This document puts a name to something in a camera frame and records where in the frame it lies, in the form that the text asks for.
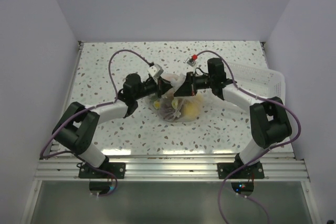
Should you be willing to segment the clear printed plastic bag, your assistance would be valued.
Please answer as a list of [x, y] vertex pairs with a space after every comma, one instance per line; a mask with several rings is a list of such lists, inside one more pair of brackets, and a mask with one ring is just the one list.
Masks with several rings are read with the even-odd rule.
[[[174, 121], [167, 121], [167, 122], [191, 122], [197, 119], [198, 116], [200, 116], [202, 109], [203, 109], [203, 103], [195, 103], [193, 102], [193, 97], [175, 97], [174, 92], [177, 89], [177, 82], [180, 77], [180, 75], [172, 74], [172, 73], [164, 73], [161, 75], [162, 78], [166, 79], [167, 81], [172, 83], [172, 88], [164, 94], [161, 98], [158, 98], [155, 94], [152, 94], [145, 98], [145, 102], [147, 103], [148, 107], [158, 116], [159, 115], [159, 109], [161, 105], [163, 104], [171, 104], [171, 106], [176, 110], [176, 119]], [[183, 116], [182, 108], [187, 103], [195, 103], [198, 105], [199, 108], [199, 115], [193, 119], [190, 120], [189, 118], [186, 118]]]

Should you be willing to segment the yellow fake pear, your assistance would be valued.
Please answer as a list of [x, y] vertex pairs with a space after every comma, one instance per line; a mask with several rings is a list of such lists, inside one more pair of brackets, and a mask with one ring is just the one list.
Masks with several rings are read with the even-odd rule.
[[187, 103], [183, 106], [182, 113], [184, 117], [193, 120], [199, 115], [198, 105], [195, 103]]

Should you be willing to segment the red fake grapes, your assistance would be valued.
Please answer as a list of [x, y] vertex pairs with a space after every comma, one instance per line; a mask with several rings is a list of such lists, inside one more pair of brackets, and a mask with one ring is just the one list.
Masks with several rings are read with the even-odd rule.
[[174, 121], [176, 119], [176, 110], [171, 104], [163, 104], [159, 109], [160, 117], [165, 121]]

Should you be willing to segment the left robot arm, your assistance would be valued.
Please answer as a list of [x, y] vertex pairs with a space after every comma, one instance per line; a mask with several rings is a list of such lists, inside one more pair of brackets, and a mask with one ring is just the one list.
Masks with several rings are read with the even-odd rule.
[[52, 139], [91, 165], [90, 171], [97, 178], [104, 178], [109, 172], [108, 158], [92, 142], [97, 126], [129, 117], [138, 108], [139, 99], [152, 94], [160, 97], [171, 88], [162, 77], [148, 77], [142, 82], [138, 74], [129, 74], [116, 101], [91, 106], [71, 103], [54, 128]]

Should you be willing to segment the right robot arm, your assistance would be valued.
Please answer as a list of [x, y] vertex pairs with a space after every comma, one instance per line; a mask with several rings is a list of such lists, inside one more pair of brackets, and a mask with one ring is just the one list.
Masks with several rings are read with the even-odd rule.
[[207, 67], [208, 73], [201, 76], [188, 72], [174, 96], [191, 97], [198, 90], [211, 89], [214, 96], [249, 113], [252, 140], [236, 155], [234, 161], [236, 176], [246, 178], [252, 173], [252, 165], [259, 161], [264, 151], [292, 134], [286, 109], [279, 97], [267, 99], [240, 90], [236, 81], [227, 77], [221, 59], [209, 59]]

